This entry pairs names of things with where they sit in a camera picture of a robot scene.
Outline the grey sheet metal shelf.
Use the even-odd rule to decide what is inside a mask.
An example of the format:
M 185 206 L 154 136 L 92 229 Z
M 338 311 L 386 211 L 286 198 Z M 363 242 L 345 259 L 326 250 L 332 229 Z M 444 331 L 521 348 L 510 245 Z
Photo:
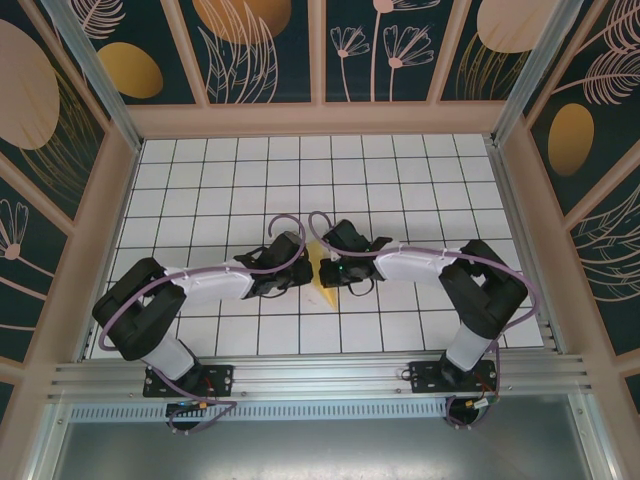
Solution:
M 75 424 L 53 480 L 609 480 L 572 427 L 441 420 L 230 421 L 189 437 L 161 424 Z

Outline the dark panel, pink flowers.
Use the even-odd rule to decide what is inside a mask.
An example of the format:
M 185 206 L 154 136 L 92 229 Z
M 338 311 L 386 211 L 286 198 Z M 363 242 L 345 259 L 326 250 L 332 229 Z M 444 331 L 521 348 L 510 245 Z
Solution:
M 328 102 L 424 101 L 454 0 L 326 0 Z

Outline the dark panel, orange disc, feathers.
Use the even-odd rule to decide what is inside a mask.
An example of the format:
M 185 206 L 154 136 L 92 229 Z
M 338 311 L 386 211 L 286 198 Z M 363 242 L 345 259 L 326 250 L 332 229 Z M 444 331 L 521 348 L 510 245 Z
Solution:
M 210 104 L 311 100 L 307 0 L 179 0 Z

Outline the dark panel, pale disc, leaves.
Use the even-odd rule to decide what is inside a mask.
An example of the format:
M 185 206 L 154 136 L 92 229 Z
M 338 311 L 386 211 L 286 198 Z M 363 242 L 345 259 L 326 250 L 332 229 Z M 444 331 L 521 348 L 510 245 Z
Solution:
M 507 99 L 556 3 L 472 0 L 441 99 Z

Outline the dark panel, large pale disc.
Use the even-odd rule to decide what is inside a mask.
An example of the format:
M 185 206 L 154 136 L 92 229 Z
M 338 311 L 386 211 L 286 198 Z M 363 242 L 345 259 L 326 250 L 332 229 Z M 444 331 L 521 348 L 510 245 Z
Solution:
M 104 129 L 18 0 L 0 0 L 0 154 L 69 218 Z

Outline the dark panel, single pink flower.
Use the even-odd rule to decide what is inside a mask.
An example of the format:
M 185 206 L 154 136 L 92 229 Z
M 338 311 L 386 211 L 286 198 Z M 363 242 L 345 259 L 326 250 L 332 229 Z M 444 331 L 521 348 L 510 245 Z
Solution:
M 0 178 L 0 352 L 21 361 L 67 241 L 66 234 Z

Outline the dark panel, pink fern leaves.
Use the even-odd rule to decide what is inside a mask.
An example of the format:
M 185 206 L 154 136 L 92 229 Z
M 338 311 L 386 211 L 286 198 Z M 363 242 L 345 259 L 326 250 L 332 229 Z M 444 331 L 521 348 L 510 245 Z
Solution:
M 571 231 L 614 353 L 640 348 L 640 185 L 619 186 Z

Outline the dark panel, gold oval, fern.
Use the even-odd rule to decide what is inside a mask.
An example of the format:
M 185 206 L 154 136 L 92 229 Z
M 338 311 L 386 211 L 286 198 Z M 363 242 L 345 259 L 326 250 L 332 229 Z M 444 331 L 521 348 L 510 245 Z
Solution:
M 531 127 L 568 213 L 640 140 L 640 0 L 607 0 Z

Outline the long aluminium mounting rail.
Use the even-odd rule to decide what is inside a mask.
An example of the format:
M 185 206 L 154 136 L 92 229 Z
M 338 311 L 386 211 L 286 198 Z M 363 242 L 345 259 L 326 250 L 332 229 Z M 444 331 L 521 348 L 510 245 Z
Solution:
M 234 400 L 406 398 L 401 373 L 413 361 L 438 360 L 433 352 L 241 356 L 212 359 L 234 368 Z M 553 395 L 588 392 L 594 386 L 578 355 L 506 350 L 500 355 L 500 392 Z M 52 402 L 142 400 L 144 366 L 118 359 L 87 360 L 55 367 L 46 397 Z

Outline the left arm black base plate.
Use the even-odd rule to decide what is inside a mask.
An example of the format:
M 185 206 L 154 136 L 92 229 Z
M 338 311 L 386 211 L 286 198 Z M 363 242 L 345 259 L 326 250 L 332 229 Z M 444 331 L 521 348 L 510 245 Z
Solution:
M 220 398 L 231 395 L 234 378 L 232 365 L 195 365 L 172 383 L 197 397 Z M 142 395 L 145 398 L 174 398 L 181 396 L 150 366 L 145 370 Z

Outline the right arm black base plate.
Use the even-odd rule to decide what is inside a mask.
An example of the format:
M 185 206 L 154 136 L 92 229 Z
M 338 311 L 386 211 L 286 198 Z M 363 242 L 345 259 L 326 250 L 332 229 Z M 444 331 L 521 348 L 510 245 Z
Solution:
M 498 380 L 492 360 L 480 360 L 468 372 L 443 359 L 414 361 L 405 373 L 413 393 L 480 393 L 483 386 L 495 389 Z

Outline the pink wooden enclosure frame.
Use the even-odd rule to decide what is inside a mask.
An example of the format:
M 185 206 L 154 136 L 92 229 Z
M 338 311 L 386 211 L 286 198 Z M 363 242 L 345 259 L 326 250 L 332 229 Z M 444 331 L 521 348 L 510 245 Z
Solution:
M 146 139 L 206 137 L 353 136 L 356 134 L 471 134 L 492 132 L 503 104 L 439 103 L 392 106 L 273 105 L 210 107 L 135 106 L 127 109 Z M 113 120 L 101 118 L 104 140 L 78 214 L 69 218 L 49 197 L 0 154 L 0 178 L 7 181 L 67 236 L 60 269 L 23 361 L 0 357 L 4 381 L 42 394 L 54 367 L 69 360 L 88 322 L 117 218 L 133 172 L 134 151 Z M 606 406 L 628 407 L 626 381 L 640 375 L 640 348 L 617 356 L 589 293 L 569 231 L 598 203 L 640 172 L 640 140 L 567 214 L 562 214 L 526 120 L 517 121 L 501 146 L 533 238 L 548 302 L 569 351 L 581 355 L 593 391 Z

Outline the aluminium table side rail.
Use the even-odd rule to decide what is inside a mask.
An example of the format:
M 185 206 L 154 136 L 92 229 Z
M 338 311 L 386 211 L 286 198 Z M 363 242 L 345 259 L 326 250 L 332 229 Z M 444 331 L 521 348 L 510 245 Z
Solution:
M 552 347 L 545 346 L 545 349 L 549 350 L 552 348 L 558 354 L 565 354 L 566 345 L 556 321 L 554 308 L 550 306 L 548 302 L 548 289 L 544 277 L 541 275 L 533 238 L 528 228 L 521 202 L 515 191 L 515 184 L 511 179 L 506 157 L 501 147 L 496 149 L 491 146 L 490 134 L 484 134 L 483 141 L 523 272 L 537 289 L 537 303 L 539 306 L 539 313 L 537 314 L 538 324 L 540 328 L 546 327 L 549 330 L 549 337 L 552 340 Z

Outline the aluminium corner post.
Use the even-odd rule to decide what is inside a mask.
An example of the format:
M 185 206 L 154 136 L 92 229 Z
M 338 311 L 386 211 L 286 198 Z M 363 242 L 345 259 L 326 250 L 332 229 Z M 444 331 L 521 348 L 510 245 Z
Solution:
M 527 102 L 549 70 L 564 38 L 572 28 L 584 0 L 559 0 L 536 42 L 493 128 L 491 146 L 498 149 L 508 139 Z
M 121 94 L 99 59 L 92 40 L 107 40 L 126 17 L 123 0 L 39 0 L 52 26 L 61 36 L 92 85 L 127 144 L 135 153 L 141 137 L 127 111 Z

